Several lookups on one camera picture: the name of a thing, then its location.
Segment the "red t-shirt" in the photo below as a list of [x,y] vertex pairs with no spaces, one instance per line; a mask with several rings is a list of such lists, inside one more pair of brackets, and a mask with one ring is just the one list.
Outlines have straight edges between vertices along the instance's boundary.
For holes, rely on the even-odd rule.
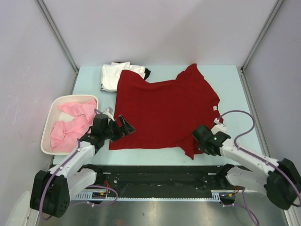
[[200,125],[213,127],[220,116],[220,98],[196,64],[174,80],[149,83],[123,70],[117,86],[115,117],[122,115],[135,132],[112,142],[110,150],[179,147],[194,159],[199,142],[192,132]]

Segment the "white plastic basin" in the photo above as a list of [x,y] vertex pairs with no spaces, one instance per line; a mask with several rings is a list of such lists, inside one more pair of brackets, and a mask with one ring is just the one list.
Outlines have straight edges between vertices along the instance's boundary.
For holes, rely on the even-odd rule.
[[48,112],[47,120],[45,123],[45,127],[43,130],[43,135],[41,138],[41,150],[45,154],[49,155],[67,155],[67,152],[62,151],[56,151],[51,148],[51,132],[54,128],[54,124],[58,121],[64,121],[69,122],[72,121],[75,116],[71,116],[67,113],[62,112],[59,109],[59,105],[68,103],[68,102],[78,102],[78,103],[85,103],[90,101],[91,99],[94,99],[96,101],[96,109],[98,109],[99,101],[98,98],[94,95],[67,95],[58,97],[55,99],[50,107],[50,110]]

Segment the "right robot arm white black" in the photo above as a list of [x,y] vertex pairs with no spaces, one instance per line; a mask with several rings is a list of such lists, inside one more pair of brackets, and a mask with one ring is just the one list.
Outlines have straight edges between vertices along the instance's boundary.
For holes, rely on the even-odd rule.
[[199,126],[192,135],[205,154],[239,163],[239,166],[225,164],[218,171],[220,188],[228,189],[231,185],[248,188],[267,196],[282,210],[297,206],[295,201],[301,198],[301,176],[291,160],[279,161],[240,146],[236,139],[226,134],[226,126],[222,123],[212,129]]

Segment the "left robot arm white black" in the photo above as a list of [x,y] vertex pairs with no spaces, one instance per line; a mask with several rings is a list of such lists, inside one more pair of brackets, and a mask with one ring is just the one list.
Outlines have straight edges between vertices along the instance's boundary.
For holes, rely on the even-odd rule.
[[76,141],[73,151],[60,164],[35,175],[30,208],[37,210],[41,218],[44,214],[56,218],[63,216],[71,199],[82,190],[103,185],[103,175],[85,168],[85,162],[97,154],[105,141],[115,142],[135,131],[123,115],[116,120],[109,112],[97,114],[92,126]]

